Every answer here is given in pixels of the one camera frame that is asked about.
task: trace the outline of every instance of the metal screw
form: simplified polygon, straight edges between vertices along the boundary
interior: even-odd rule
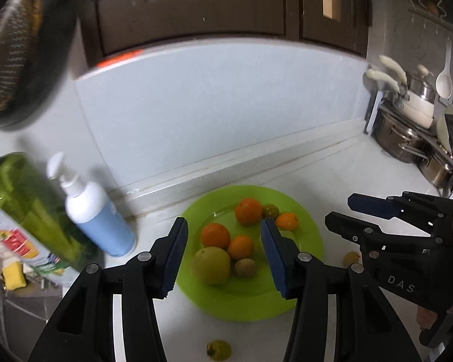
[[[310,255],[309,253],[306,253],[306,252],[301,252],[298,254],[297,258],[300,261],[309,262],[310,260],[312,260],[312,255]]]
[[[152,255],[150,252],[142,252],[142,253],[138,254],[139,261],[148,261],[151,259],[151,257],[152,257]]]
[[[95,274],[99,270],[99,266],[97,264],[89,264],[86,268],[85,271],[88,274]]]
[[[357,274],[361,274],[364,272],[364,267],[361,264],[355,262],[354,264],[351,265],[351,270],[353,270],[353,272]]]

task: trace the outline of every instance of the product label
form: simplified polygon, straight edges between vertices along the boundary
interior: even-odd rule
[[[0,209],[0,241],[40,275],[62,276],[67,263]]]

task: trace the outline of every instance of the kiwi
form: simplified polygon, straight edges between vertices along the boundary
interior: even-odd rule
[[[241,259],[235,263],[233,270],[239,278],[253,278],[257,273],[257,265],[252,259]]]

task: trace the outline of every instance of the white ladle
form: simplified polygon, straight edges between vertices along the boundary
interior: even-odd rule
[[[445,68],[440,72],[436,78],[436,92],[441,98],[448,99],[453,92],[453,82],[450,76],[450,62],[451,62],[451,39],[446,40],[446,58]]]

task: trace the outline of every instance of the green plate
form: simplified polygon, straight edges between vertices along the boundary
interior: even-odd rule
[[[251,227],[240,225],[235,219],[235,207],[244,198],[255,198],[262,204],[272,203],[280,212],[293,212],[299,220],[294,232],[300,251],[307,251],[322,260],[324,249],[315,222],[295,200],[274,189],[261,186],[238,185],[210,192],[194,202],[183,214],[188,221],[188,243],[182,259],[177,283],[198,307],[231,321],[252,322],[270,319],[293,308],[296,301],[286,301],[273,284],[270,268],[260,245],[260,223]],[[253,279],[239,279],[232,275],[227,283],[208,286],[193,275],[191,259],[203,248],[201,230],[211,222],[223,224],[233,237],[246,234],[255,243],[252,258],[259,266]]]

